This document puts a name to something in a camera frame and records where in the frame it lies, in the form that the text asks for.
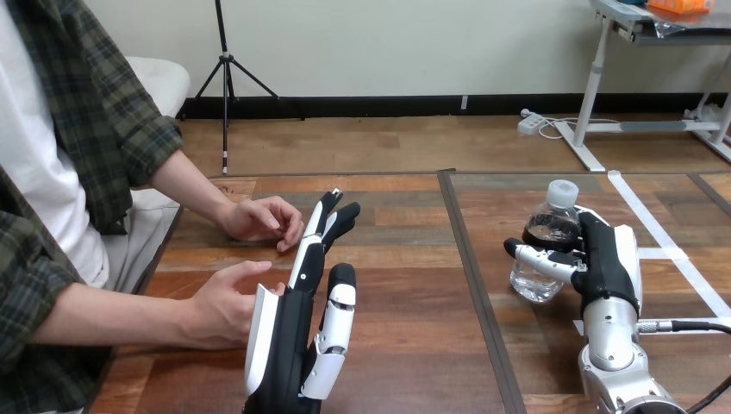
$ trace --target plaid shirt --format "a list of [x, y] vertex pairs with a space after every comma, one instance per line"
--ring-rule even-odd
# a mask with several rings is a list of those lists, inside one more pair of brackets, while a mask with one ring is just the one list
[[[102, 234], [124, 234], [131, 187], [148, 183], [182, 146], [179, 131], [83, 0], [5, 1], [91, 223]], [[84, 282], [1, 166], [0, 252], [0, 412], [80, 408], [95, 386], [101, 364], [92, 351], [99, 349], [28, 342], [61, 291]]]

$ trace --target water bottle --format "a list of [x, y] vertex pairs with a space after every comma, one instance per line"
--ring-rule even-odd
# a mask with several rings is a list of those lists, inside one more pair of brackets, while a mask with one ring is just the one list
[[[530, 215], [523, 229], [523, 241], [546, 250], [570, 253], [577, 246], [580, 234], [578, 214], [573, 208], [577, 198], [578, 187], [571, 181], [553, 181], [548, 186], [546, 202]], [[524, 298], [537, 304], [551, 300], [564, 285], [517, 261], [510, 273], [510, 284]]]

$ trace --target white bottle cap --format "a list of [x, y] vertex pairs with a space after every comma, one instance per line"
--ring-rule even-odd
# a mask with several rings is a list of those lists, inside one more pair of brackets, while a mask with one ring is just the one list
[[576, 204], [578, 187], [571, 181], [557, 179], [548, 185], [546, 201], [553, 207], [568, 209]]

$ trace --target white wall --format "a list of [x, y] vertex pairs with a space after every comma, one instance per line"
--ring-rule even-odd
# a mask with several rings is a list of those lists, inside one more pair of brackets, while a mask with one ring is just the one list
[[[125, 54], [173, 60], [194, 96], [221, 54], [212, 0], [87, 0]], [[228, 48], [282, 96], [583, 92], [588, 0], [222, 0]], [[609, 43], [603, 92], [700, 91], [727, 48]], [[265, 95], [234, 71], [238, 95]], [[205, 96], [221, 94], [221, 74]]]

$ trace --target white chair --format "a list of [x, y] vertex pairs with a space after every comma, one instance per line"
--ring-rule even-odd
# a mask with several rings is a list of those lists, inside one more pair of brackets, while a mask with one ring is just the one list
[[127, 62], [162, 115], [178, 114], [188, 96], [191, 76], [181, 65], [170, 60], [127, 56]]

